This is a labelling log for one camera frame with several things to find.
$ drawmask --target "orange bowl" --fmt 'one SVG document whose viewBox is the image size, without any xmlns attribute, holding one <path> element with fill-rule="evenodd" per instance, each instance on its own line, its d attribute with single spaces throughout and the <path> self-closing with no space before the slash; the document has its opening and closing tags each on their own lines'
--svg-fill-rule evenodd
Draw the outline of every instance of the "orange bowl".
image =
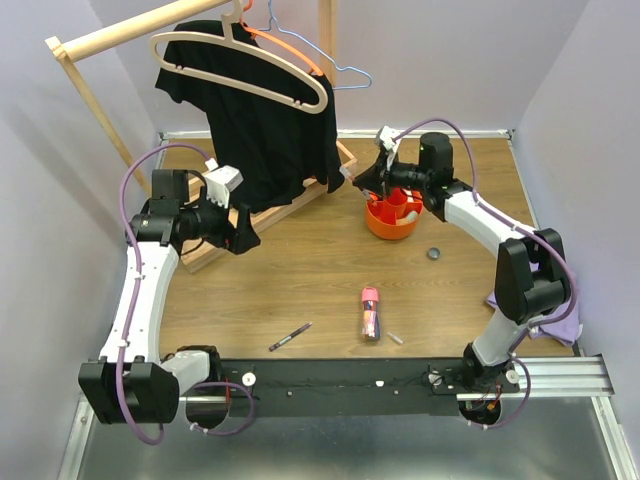
<svg viewBox="0 0 640 480">
<path fill-rule="evenodd" d="M 385 240 L 400 240 L 411 235 L 424 209 L 416 196 L 413 197 L 413 201 L 409 201 L 400 189 L 396 191 L 388 199 L 369 201 L 365 206 L 365 221 L 369 230 Z M 406 221 L 406 217 L 412 212 L 416 212 L 417 216 L 411 221 Z"/>
</svg>

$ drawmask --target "gray floor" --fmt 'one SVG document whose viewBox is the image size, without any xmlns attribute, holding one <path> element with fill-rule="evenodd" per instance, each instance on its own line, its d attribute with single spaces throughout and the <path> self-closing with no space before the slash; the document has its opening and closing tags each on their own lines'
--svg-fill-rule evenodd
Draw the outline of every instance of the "gray floor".
<svg viewBox="0 0 640 480">
<path fill-rule="evenodd" d="M 179 415 L 158 447 L 95 423 L 79 478 L 615 478 L 588 398 L 532 399 L 512 424 L 486 432 L 461 417 L 264 418 L 235 437 L 205 438 Z"/>
</svg>

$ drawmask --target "wire hanger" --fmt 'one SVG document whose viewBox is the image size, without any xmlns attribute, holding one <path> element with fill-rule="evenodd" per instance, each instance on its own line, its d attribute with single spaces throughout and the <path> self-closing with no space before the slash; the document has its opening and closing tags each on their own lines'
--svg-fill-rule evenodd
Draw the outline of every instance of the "wire hanger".
<svg viewBox="0 0 640 480">
<path fill-rule="evenodd" d="M 280 102 L 284 105 L 287 105 L 292 108 L 296 108 L 302 110 L 306 113 L 320 113 L 322 112 L 329 102 L 329 98 L 327 96 L 327 92 L 324 87 L 315 80 L 311 75 L 307 74 L 305 71 L 296 67 L 292 63 L 284 60 L 283 58 L 274 55 L 273 53 L 269 53 L 261 48 L 254 47 L 252 45 L 247 45 L 246 43 L 239 42 L 233 38 L 233 30 L 232 23 L 238 23 L 242 19 L 242 1 L 241 0 L 231 0 L 233 2 L 233 12 L 231 13 L 223 13 L 221 15 L 222 20 L 222 32 L 223 36 L 212 35 L 209 33 L 202 32 L 166 32 L 159 33 L 151 37 L 151 53 L 153 57 L 156 59 L 160 68 L 177 73 L 180 75 L 186 75 L 189 77 L 199 78 L 200 80 L 205 80 L 208 82 L 219 83 L 221 85 L 226 85 L 227 87 L 237 88 L 238 90 L 242 90 L 245 92 L 252 93 L 254 95 L 259 95 L 264 98 L 268 98 L 274 100 L 276 102 Z M 300 53 L 295 48 L 291 47 L 287 43 L 279 40 L 269 34 L 264 32 L 260 32 L 258 30 L 249 29 L 245 27 L 245 29 L 255 35 L 259 35 L 267 40 L 273 41 L 274 43 L 286 48 L 294 55 L 298 56 L 302 61 L 304 61 L 309 67 L 318 75 L 323 75 L 322 70 L 313 63 L 308 57 Z M 202 70 L 198 70 L 191 67 L 181 67 L 174 63 L 167 62 L 164 58 L 160 56 L 158 53 L 158 44 L 162 42 L 172 42 L 172 41 L 189 41 L 189 42 L 200 42 L 200 43 L 208 43 L 212 45 L 220 45 L 222 47 L 231 48 L 233 50 L 237 50 L 239 52 L 248 53 L 249 55 L 253 55 L 254 57 L 258 57 L 266 62 L 269 62 L 277 67 L 282 68 L 284 71 L 290 73 L 294 77 L 301 80 L 303 83 L 308 85 L 313 89 L 314 92 L 318 95 L 318 103 L 315 105 L 310 105 L 308 103 L 301 103 L 299 100 L 295 100 L 291 97 L 283 95 L 278 92 L 274 92 L 272 90 L 259 87 L 257 85 L 253 85 L 247 82 L 241 82 L 240 80 L 235 80 L 233 78 L 225 77 L 223 75 L 218 75 L 216 73 L 205 72 Z"/>
<path fill-rule="evenodd" d="M 316 47 L 313 43 L 311 43 L 309 40 L 304 38 L 302 35 L 300 35 L 300 34 L 298 34 L 296 32 L 292 32 L 290 30 L 285 30 L 284 28 L 282 28 L 280 26 L 280 24 L 278 23 L 277 17 L 273 13 L 273 0 L 268 0 L 267 4 L 269 6 L 269 28 L 261 28 L 260 29 L 261 32 L 269 32 L 269 31 L 271 31 L 272 25 L 275 25 L 276 30 L 278 30 L 279 32 L 285 33 L 287 35 L 293 35 L 294 37 L 299 38 L 304 43 L 306 43 L 311 48 L 313 48 L 315 51 L 317 51 L 320 55 L 326 57 L 326 59 L 329 60 L 333 64 L 333 66 L 335 67 L 335 69 L 337 71 L 346 72 L 347 70 L 351 70 L 353 72 L 357 72 L 357 73 L 359 73 L 361 75 L 364 75 L 368 79 L 368 82 L 366 84 L 364 84 L 364 85 L 348 85 L 348 86 L 344 86 L 344 87 L 333 87 L 334 90 L 356 90 L 356 89 L 359 89 L 359 88 L 369 88 L 371 86 L 371 84 L 373 83 L 373 78 L 371 77 L 371 75 L 369 75 L 364 70 L 360 70 L 359 68 L 352 67 L 352 66 L 342 67 L 342 68 L 339 67 L 336 64 L 336 62 L 335 62 L 335 60 L 333 58 L 331 58 L 329 55 L 327 55 L 325 52 L 323 52 L 320 48 Z M 246 7 L 246 10 L 251 8 L 252 5 L 253 5 L 253 0 L 250 0 L 249 5 L 247 5 L 247 7 Z"/>
</svg>

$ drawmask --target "wooden tabletop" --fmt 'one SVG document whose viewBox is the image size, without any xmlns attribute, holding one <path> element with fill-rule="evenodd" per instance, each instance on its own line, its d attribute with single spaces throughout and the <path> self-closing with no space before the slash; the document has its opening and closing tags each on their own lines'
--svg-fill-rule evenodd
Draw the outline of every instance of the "wooden tabletop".
<svg viewBox="0 0 640 480">
<path fill-rule="evenodd" d="M 211 140 L 184 140 L 213 151 Z M 456 176 L 471 183 L 469 161 L 453 140 Z M 531 223 L 505 139 L 473 139 L 483 197 L 508 215 Z M 343 144 L 370 165 L 372 139 Z M 400 158 L 417 162 L 418 140 L 406 139 Z M 165 168 L 203 169 L 197 154 L 167 153 Z M 261 233 L 262 245 L 235 257 L 224 255 L 190 274 L 180 265 L 171 281 L 160 349 L 215 345 L 226 358 L 459 356 L 491 318 L 484 303 L 493 289 L 495 259 L 469 235 L 424 214 L 414 233 L 400 241 L 375 237 L 365 225 L 362 194 L 345 184 Z M 427 258 L 437 247 L 441 257 Z M 365 286 L 380 292 L 383 337 L 360 337 Z M 269 345 L 306 322 L 313 326 L 274 353 Z M 404 340 L 397 345 L 386 336 Z M 526 340 L 521 355 L 571 355 L 551 339 Z"/>
</svg>

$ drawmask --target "white wall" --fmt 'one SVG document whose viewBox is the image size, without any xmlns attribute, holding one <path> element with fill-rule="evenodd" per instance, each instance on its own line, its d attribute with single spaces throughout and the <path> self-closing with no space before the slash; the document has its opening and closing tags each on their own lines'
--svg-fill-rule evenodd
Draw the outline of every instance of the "white wall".
<svg viewBox="0 0 640 480">
<path fill-rule="evenodd" d="M 115 23 L 167 0 L 90 0 L 100 20 Z M 338 126 L 408 126 L 427 116 L 465 129 L 513 128 L 571 33 L 587 0 L 343 0 L 338 5 L 338 63 L 369 71 L 368 90 L 337 94 Z M 274 0 L 285 28 L 317 41 L 315 0 Z M 224 6 L 200 18 L 219 19 Z M 266 0 L 246 15 L 267 24 Z M 283 37 L 307 53 L 302 42 Z M 203 114 L 174 105 L 154 89 L 157 65 L 148 37 L 117 49 L 156 127 L 207 130 Z M 352 73 L 339 83 L 360 81 Z"/>
<path fill-rule="evenodd" d="M 562 233 L 581 288 L 582 342 L 604 354 L 640 459 L 640 3 L 591 0 L 518 126 L 518 164 L 542 226 Z"/>
<path fill-rule="evenodd" d="M 3 6 L 0 29 L 0 479 L 57 478 L 80 363 L 99 351 L 124 273 L 124 163 L 44 39 L 100 27 L 86 0 Z M 155 129 L 114 52 L 79 69 L 134 154 Z M 141 190 L 132 188 L 131 208 Z"/>
</svg>

